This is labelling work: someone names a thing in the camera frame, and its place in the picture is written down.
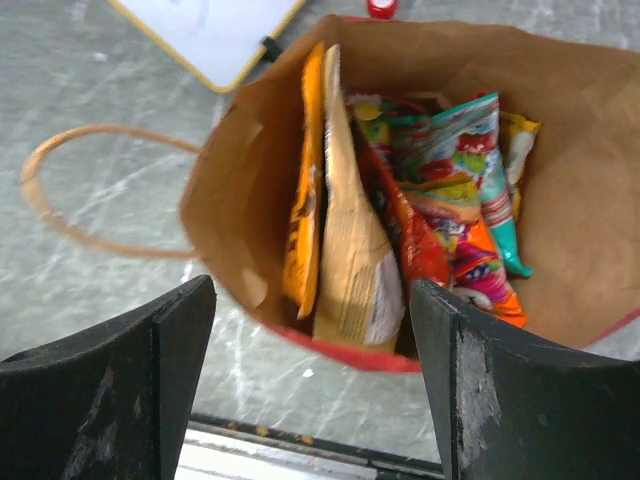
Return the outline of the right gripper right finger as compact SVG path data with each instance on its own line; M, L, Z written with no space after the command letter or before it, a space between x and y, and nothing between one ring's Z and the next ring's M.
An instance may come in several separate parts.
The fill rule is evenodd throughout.
M410 316L448 479L635 479L639 365L543 339L417 280Z

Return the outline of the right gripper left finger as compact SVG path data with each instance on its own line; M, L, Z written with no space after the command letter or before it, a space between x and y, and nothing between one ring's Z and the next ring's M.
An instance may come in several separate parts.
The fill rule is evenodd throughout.
M215 311L201 275L4 360L2 477L173 478Z

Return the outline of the tan chips bag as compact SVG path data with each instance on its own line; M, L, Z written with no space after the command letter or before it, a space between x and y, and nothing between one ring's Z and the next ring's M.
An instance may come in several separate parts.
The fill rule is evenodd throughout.
M313 335L370 351L395 350L405 316L391 243L363 187L340 84L340 47L324 62L327 210Z

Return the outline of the red brown paper bag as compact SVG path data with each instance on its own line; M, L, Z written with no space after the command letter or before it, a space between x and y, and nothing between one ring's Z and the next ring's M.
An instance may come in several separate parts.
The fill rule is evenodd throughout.
M341 364L419 370L421 277L572 347L639 314L635 51L330 15L193 152L177 257Z

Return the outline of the orange snack packet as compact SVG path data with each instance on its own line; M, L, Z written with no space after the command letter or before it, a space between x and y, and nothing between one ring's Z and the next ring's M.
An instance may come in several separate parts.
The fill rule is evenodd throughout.
M296 308L309 317L316 299L321 249L324 165L324 56L317 43L306 59L301 79L304 138L294 203L289 218L282 288Z

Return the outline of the teal candy packet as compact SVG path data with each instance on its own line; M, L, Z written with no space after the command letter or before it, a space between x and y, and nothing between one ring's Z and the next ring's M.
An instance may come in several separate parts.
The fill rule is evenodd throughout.
M434 116L388 119L392 160L401 181L422 185L464 173L476 185L481 212L506 270L528 278L522 264L515 218L499 148L499 94L479 96Z

